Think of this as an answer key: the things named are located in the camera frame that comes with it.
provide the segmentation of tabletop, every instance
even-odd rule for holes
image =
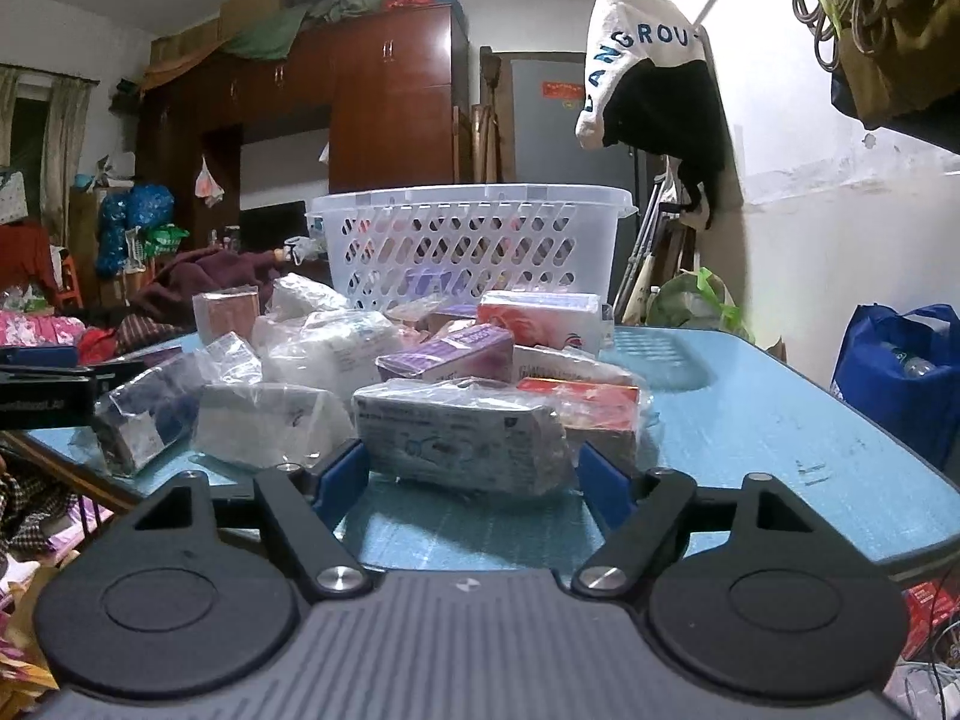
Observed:
[[[700,485],[739,488],[745,474],[779,477],[901,584],[939,573],[960,556],[960,491],[909,449],[763,351],[724,333],[616,329],[602,357],[641,374],[656,416],[643,442],[647,464]],[[184,350],[196,337],[175,341]],[[170,447],[136,478],[110,477],[88,428],[16,434],[26,454],[82,470],[118,498],[136,500],[179,471],[205,471],[214,485],[246,472]],[[603,543],[576,491],[536,501],[455,493],[371,476],[337,528],[368,565],[485,570],[550,567],[568,578]],[[690,550],[721,543],[698,533]]]

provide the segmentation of blue tote bag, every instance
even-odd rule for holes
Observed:
[[[908,317],[949,324],[934,332]],[[920,378],[904,373],[891,343],[937,365]],[[847,327],[833,393],[874,420],[938,469],[943,469],[960,423],[960,319],[943,303],[901,316],[886,306],[857,306]]]

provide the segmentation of metal screw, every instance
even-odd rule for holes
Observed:
[[[591,590],[618,590],[627,584],[627,575],[609,565],[592,565],[580,572],[580,583]]]
[[[363,574],[349,565],[334,565],[317,575],[317,584],[329,592],[349,592],[363,584]]]

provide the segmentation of black and white bag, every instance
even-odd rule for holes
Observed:
[[[587,32],[584,148],[627,143],[680,159],[693,208],[715,201],[724,122],[704,47],[669,0],[597,0]]]

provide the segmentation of white wall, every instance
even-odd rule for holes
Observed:
[[[328,194],[328,169],[318,161],[329,130],[299,132],[240,149],[240,210]]]
[[[149,62],[152,35],[52,0],[0,0],[0,14],[0,62],[100,81],[90,95],[80,172],[133,148],[131,123],[107,108],[117,81],[136,79]]]
[[[470,42],[470,101],[480,100],[479,52],[582,52],[595,0],[460,0]]]
[[[704,26],[742,196],[701,248],[757,341],[825,385],[857,303],[960,308],[960,158],[835,111],[790,0],[719,0]]]

